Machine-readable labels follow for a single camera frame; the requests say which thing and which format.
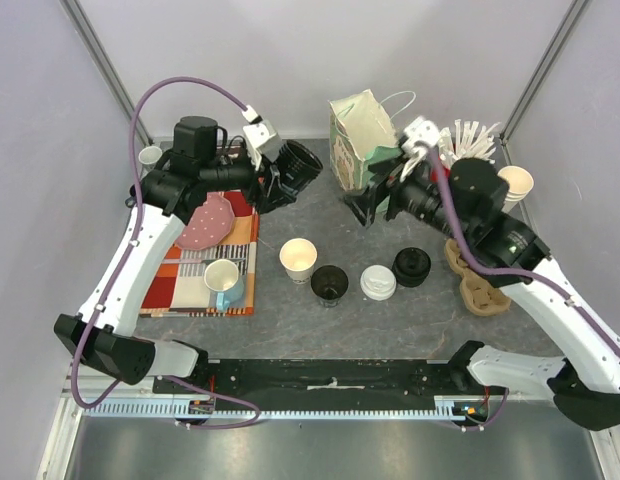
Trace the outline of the white plastic cup lid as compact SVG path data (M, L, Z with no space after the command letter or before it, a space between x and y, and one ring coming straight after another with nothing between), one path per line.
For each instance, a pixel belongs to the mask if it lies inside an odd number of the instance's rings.
M360 277L360 288L370 299L385 301L396 291L397 281L393 272L383 265L367 267Z

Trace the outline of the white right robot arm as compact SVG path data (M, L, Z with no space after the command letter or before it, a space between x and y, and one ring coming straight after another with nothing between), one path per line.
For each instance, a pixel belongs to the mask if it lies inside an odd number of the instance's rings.
M600 431L620 425L620 337L571 286L547 245L525 223L503 212L507 182L481 159L440 163L432 182L423 165L406 178L397 150L374 166L364 190L344 202L364 226L379 203L385 217L405 212L456 240L468 267L523 308L561 351L541 358L466 342L448 363L457 392L499 387L552 401L575 424Z

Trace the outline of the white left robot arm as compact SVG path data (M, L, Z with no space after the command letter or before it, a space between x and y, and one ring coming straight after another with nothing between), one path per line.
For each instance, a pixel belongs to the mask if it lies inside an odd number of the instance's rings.
M146 376L174 376L188 393L208 385L205 351L134 335L162 260L209 194L239 191L257 213L265 214L294 203L322 169L312 152L280 139L266 121L245 127L238 156L224 164L217 129L211 118L182 118L172 148L132 186L130 223L106 272L79 311L60 315L54 325L74 368L84 365L128 385Z

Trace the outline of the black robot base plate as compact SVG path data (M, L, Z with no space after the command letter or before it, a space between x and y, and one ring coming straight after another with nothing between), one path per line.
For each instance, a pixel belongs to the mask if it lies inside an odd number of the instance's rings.
M210 360L186 380L274 407L424 407L436 396L483 397L459 368L426 360Z

